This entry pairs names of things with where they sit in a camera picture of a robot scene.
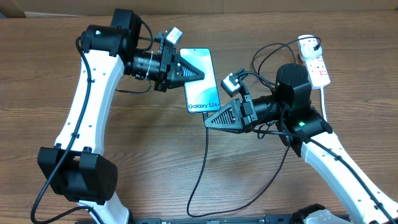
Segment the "black smartphone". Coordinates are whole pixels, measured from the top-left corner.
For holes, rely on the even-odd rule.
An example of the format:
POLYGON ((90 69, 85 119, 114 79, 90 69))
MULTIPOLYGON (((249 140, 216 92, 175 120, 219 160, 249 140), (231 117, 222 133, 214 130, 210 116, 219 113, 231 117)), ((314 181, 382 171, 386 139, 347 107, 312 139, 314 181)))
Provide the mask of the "black smartphone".
POLYGON ((184 84, 189 113, 213 112, 221 108, 216 78, 208 48, 182 48, 180 56, 205 74, 204 79, 184 84))

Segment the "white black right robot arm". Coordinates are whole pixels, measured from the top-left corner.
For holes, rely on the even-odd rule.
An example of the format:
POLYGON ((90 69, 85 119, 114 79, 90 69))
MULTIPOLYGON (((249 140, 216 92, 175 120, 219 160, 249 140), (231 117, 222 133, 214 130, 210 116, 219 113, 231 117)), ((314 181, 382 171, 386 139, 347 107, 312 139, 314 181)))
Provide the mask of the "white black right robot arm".
POLYGON ((248 71, 228 75, 221 86, 241 94, 205 120, 209 129, 267 134, 259 125, 275 122, 285 146, 312 166, 338 197, 354 223, 397 223, 397 202, 383 193, 348 155, 329 123, 311 106, 307 69, 281 66, 271 95, 253 99, 243 80, 248 71))

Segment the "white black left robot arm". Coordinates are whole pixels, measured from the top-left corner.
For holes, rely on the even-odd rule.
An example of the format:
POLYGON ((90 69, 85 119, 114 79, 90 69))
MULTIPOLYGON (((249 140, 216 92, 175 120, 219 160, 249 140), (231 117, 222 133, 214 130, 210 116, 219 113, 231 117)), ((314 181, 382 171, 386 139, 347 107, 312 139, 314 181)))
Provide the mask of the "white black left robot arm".
POLYGON ((147 80, 155 91, 204 79, 204 73, 176 50, 182 31, 152 35, 157 52, 140 49, 145 22, 116 9, 109 26, 90 25, 76 38, 80 78, 66 122, 52 147, 41 147, 38 165, 45 189, 77 203, 95 223, 132 223, 131 211, 116 194, 118 168, 104 156, 104 131, 116 87, 123 75, 147 80))

